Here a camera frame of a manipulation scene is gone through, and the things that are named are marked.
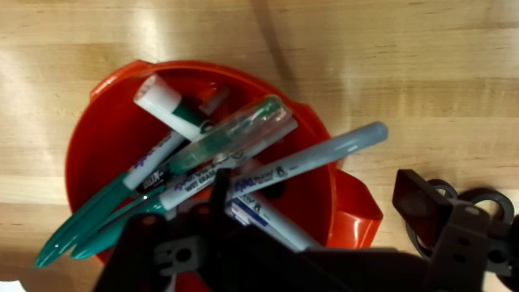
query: wooden table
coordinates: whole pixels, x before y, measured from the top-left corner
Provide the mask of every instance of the wooden table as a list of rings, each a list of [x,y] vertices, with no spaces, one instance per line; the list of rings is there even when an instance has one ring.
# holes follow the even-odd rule
[[[398,168],[519,200],[519,1],[4,0],[0,2],[0,278],[83,292],[101,264],[32,267],[70,213],[64,160],[90,88],[137,59],[236,66],[314,105],[333,134],[383,119],[353,155],[385,212],[375,244],[413,249],[392,205]],[[489,290],[503,290],[492,278]]]

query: pen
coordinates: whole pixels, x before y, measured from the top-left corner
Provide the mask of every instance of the pen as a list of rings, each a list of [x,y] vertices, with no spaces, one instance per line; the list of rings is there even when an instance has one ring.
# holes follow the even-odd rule
[[[229,197],[244,196],[247,192],[275,184],[278,181],[288,179],[291,176],[309,171],[312,168],[327,165],[327,163],[338,160],[341,157],[346,157],[356,150],[361,150],[364,147],[377,144],[387,137],[388,137],[388,127],[385,123],[375,121],[375,123],[366,124],[366,126],[358,127],[351,132],[336,135],[330,140],[320,142],[317,145],[299,150],[293,155],[288,155],[288,157],[283,157],[283,158],[275,160],[272,163],[267,163],[267,165],[260,166],[259,170],[254,170],[252,173],[239,174],[237,178],[233,179],[233,183],[231,183],[233,187],[229,189],[228,196]],[[148,204],[148,207],[153,205],[155,212],[161,212],[161,213],[165,213],[169,208],[177,207],[182,200],[189,199],[190,196],[194,196],[197,191],[202,189],[202,187],[197,187],[197,186],[200,186],[200,183],[197,183],[197,179],[187,179],[187,181],[189,183],[181,181],[181,183],[169,186],[168,191],[161,192],[158,197],[150,199],[145,204]],[[127,212],[126,218],[130,218],[135,213],[139,213],[139,212],[132,212],[132,213]],[[108,247],[105,239],[101,239],[103,236],[116,236],[116,238],[113,238],[116,241],[117,236],[121,234],[124,221],[116,220],[111,225],[113,225],[111,228],[114,228],[116,231],[111,228],[105,228],[103,233],[96,233],[98,238],[96,236],[92,238],[92,241],[95,241],[95,243],[82,244],[83,249],[80,249],[80,246],[79,246],[77,247],[79,251],[74,254],[74,257],[75,256],[85,257],[87,254],[96,254],[98,251],[103,251],[98,247],[101,244],[105,244],[105,247]]]
[[[174,178],[168,186],[163,186],[160,191],[165,189],[160,196],[150,194],[143,196],[142,199],[137,199],[126,205],[124,208],[117,210],[111,215],[111,220],[101,230],[93,233],[88,239],[83,239],[79,243],[79,246],[74,249],[72,257],[75,259],[85,259],[90,257],[106,247],[111,247],[116,244],[121,231],[124,230],[126,221],[140,212],[161,212],[166,213],[169,208],[163,207],[161,197],[168,196],[176,200],[176,205],[184,202],[186,199],[195,196],[199,191],[205,189],[215,181],[215,174],[218,168],[231,166],[236,168],[247,161],[250,157],[260,153],[272,144],[283,139],[286,134],[294,131],[298,127],[296,119],[289,119],[286,123],[276,124],[278,127],[262,127],[262,131],[255,132],[255,137],[249,148],[242,150],[239,148],[236,153],[228,155],[226,160],[221,160],[218,163],[210,163],[208,166],[184,174],[179,178]]]
[[[184,135],[171,131],[147,155],[143,155],[130,170],[117,174],[109,184],[101,187],[75,213],[72,213],[46,241],[40,251],[35,265],[44,267],[64,254],[77,243],[79,230],[85,231],[98,226],[106,215],[124,200],[132,191],[161,165],[161,161],[182,144]]]
[[[249,192],[233,199],[231,213],[244,225],[255,223],[296,252],[322,246],[259,192]]]
[[[254,192],[265,186],[327,165],[333,160],[346,157],[364,147],[382,142],[388,137],[388,127],[382,121],[361,126],[354,131],[336,135],[330,140],[315,144],[272,163],[267,163],[250,173],[239,174],[233,179],[229,199]]]
[[[276,95],[265,97],[260,103],[239,110],[221,124],[215,126],[203,139],[192,142],[165,161],[165,171],[186,173],[215,155],[225,157],[237,145],[247,144],[250,135],[265,126],[276,126],[293,116],[293,111]]]

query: marker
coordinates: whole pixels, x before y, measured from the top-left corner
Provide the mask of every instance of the marker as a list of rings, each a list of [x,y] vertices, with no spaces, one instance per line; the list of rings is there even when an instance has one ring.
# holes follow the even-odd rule
[[[231,213],[244,225],[255,223],[259,228],[265,230],[296,252],[322,246],[304,228],[281,213],[259,192],[250,192],[233,199]]]
[[[93,233],[88,239],[82,241],[74,249],[72,257],[85,259],[114,246],[126,226],[126,221],[130,217],[140,212],[166,213],[168,210],[176,208],[176,207],[166,208],[163,204],[163,197],[179,205],[186,199],[195,196],[197,192],[210,186],[215,181],[215,174],[218,168],[223,168],[223,166],[236,168],[246,163],[250,157],[260,153],[262,150],[265,150],[267,147],[270,147],[272,144],[278,142],[286,134],[294,131],[298,127],[298,121],[289,119],[288,123],[278,124],[278,126],[280,127],[275,127],[275,129],[263,127],[262,131],[255,132],[255,139],[254,139],[255,142],[252,142],[249,148],[246,150],[241,148],[234,155],[228,155],[226,160],[212,163],[192,174],[174,178],[174,181],[168,183],[168,189],[160,196],[156,194],[150,194],[147,197],[143,196],[142,199],[137,199],[129,205],[126,205],[124,208],[117,210],[116,213],[111,215],[111,220],[108,220],[108,223],[100,231]]]
[[[184,140],[177,131],[171,131],[147,155],[143,155],[130,170],[116,176],[101,187],[75,213],[72,213],[48,239],[40,251],[35,265],[44,267],[72,247],[82,233],[98,228],[100,223],[117,207],[158,165]]]

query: red bowl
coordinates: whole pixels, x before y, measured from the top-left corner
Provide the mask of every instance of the red bowl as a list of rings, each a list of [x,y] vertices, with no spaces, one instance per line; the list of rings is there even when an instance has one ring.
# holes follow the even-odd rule
[[[215,84],[231,85],[229,101],[216,111],[216,119],[278,93],[293,110],[299,127],[275,144],[260,160],[273,160],[330,137],[315,111],[298,103],[276,87],[234,67],[205,61],[134,61],[98,84],[92,103],[80,118],[67,153],[67,192],[72,210],[82,207],[117,173],[130,168],[171,129],[134,103],[140,84],[160,72],[182,95],[202,101]],[[336,168],[320,166],[286,181],[286,192],[275,200],[285,213],[328,246],[369,246],[383,217],[367,186]],[[179,290],[202,286],[194,275],[177,280]]]

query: pen barrel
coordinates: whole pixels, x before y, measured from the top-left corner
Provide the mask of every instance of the pen barrel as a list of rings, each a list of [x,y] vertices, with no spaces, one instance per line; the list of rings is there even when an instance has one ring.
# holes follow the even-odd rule
[[[239,152],[244,152],[244,157],[247,158],[255,157],[257,153],[263,152],[265,148],[288,135],[298,126],[299,123],[294,118],[291,118],[286,123],[278,124],[276,127],[260,127],[255,137],[252,137],[252,140],[247,142],[244,150],[236,150],[228,157],[236,157]]]
[[[385,123],[375,121],[366,124],[327,142],[320,142],[285,158],[267,163],[252,173],[234,178],[234,183],[229,189],[229,197],[242,196],[304,171],[319,168],[364,147],[385,140],[387,137],[388,127]]]
[[[244,202],[249,207],[249,210],[246,213],[250,213],[250,218],[255,225],[259,225],[260,228],[272,233],[276,239],[285,243],[293,251],[304,251],[309,247],[320,247],[322,246],[304,228],[301,228],[289,217],[281,213],[262,194],[250,192],[250,194],[246,194],[246,196],[241,196],[236,199]]]
[[[129,170],[129,174],[124,178],[124,183],[135,189],[142,181],[153,173],[158,165],[171,153],[174,148],[181,145],[184,135],[176,131],[171,131],[165,139],[160,140],[143,158],[140,158],[134,166]]]
[[[195,173],[184,174],[169,183],[168,189],[161,192],[160,200],[165,208],[174,208],[186,199],[195,196],[215,181],[215,174],[220,168],[234,168],[247,160],[246,153],[229,157],[220,163],[212,163]]]
[[[268,225],[265,221],[259,221],[255,218],[257,212],[254,212],[246,202],[242,202],[241,197],[233,199],[231,204],[228,205],[226,212],[228,212],[228,215],[236,218],[239,223],[242,223],[242,225],[254,223],[259,228],[262,228],[265,233],[268,233],[270,236],[273,236],[275,239],[283,243],[286,247],[298,251],[298,247],[294,244],[291,244],[291,241],[286,236],[283,236],[273,225]]]

